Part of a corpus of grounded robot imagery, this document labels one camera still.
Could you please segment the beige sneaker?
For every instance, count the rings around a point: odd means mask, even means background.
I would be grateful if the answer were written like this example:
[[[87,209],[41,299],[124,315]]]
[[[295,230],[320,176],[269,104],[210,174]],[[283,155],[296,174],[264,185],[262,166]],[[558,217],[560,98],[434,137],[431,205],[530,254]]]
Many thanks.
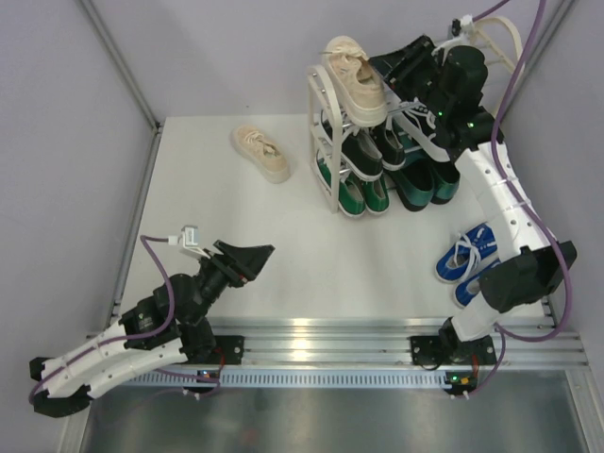
[[[268,182],[280,184],[291,176],[285,155],[259,128],[237,126],[230,133],[230,141],[233,148],[249,160]]]
[[[322,64],[342,109],[355,125],[374,127],[386,120],[381,78],[355,40],[348,36],[333,38],[322,53]]]

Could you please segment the black white sneaker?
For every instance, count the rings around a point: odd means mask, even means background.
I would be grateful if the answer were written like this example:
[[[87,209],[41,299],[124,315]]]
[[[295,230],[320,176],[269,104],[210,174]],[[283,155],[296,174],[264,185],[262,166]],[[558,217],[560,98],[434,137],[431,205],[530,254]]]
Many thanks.
[[[437,162],[450,162],[446,150],[436,143],[437,116],[424,104],[402,102],[397,106],[394,120],[430,158]]]

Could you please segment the black canvas sneaker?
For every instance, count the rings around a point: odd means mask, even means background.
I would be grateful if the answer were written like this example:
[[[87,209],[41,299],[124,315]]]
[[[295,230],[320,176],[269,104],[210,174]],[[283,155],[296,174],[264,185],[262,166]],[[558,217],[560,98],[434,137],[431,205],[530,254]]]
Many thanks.
[[[406,160],[405,150],[393,130],[383,122],[370,129],[370,137],[381,154],[382,165],[386,170],[400,170]]]
[[[341,181],[355,175],[361,182],[373,182],[383,172],[381,152],[370,135],[352,123],[344,125],[340,167]]]

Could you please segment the green canvas sneaker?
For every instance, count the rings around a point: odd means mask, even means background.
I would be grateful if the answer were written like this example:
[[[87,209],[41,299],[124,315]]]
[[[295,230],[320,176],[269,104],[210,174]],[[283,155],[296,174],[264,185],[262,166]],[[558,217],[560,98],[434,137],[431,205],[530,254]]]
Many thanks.
[[[390,207],[388,191],[382,177],[375,181],[363,181],[361,191],[366,208],[371,214],[381,215]]]
[[[323,189],[331,194],[331,173],[325,159],[319,156],[319,152],[316,153],[314,170]],[[338,208],[351,218],[361,217],[366,211],[361,183],[351,171],[344,176],[339,176]]]

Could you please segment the green loafer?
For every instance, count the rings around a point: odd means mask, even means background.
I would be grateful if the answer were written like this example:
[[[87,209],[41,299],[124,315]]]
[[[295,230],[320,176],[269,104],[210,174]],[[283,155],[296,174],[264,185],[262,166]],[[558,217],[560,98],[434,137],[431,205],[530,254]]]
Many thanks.
[[[396,193],[406,209],[416,212],[423,210],[435,193],[435,183],[430,171],[428,155],[422,147],[412,151],[418,144],[403,134],[399,141],[405,151],[402,168],[386,173],[394,183]]]
[[[431,202],[444,205],[450,202],[458,191],[461,175],[455,165],[448,162],[431,162],[430,171],[434,182],[434,193]]]

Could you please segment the blue canvas sneaker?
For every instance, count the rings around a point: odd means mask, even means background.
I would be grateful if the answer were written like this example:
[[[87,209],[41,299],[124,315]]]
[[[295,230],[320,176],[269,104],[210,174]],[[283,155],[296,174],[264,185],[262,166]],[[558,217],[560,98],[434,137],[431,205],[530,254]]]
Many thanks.
[[[445,282],[465,281],[483,262],[496,257],[495,234],[482,223],[459,235],[436,262],[435,272]]]
[[[464,308],[467,307],[479,293],[479,275],[473,275],[456,287],[454,298],[457,305]]]

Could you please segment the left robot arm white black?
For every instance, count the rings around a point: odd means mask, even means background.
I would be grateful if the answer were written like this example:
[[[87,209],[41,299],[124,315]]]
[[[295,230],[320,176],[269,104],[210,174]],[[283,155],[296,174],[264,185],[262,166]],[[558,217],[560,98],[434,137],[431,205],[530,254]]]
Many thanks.
[[[222,359],[208,313],[222,293],[254,281],[275,248],[223,241],[204,249],[196,274],[168,275],[161,286],[104,331],[57,358],[30,361],[34,412],[62,418],[87,409],[120,384],[164,366]]]

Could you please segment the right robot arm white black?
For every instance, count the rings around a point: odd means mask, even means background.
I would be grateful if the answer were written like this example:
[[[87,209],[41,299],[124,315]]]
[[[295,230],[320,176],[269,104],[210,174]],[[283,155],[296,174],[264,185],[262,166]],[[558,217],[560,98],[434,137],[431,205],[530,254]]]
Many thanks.
[[[500,263],[482,273],[478,295],[439,330],[444,358],[460,364],[511,310],[540,301],[563,286],[570,308],[572,242],[559,243],[532,208],[507,159],[499,119],[482,105],[488,77],[483,53],[457,44],[438,48],[422,35],[391,53],[373,56],[371,67],[402,101],[427,111],[428,138],[469,182],[495,236]]]

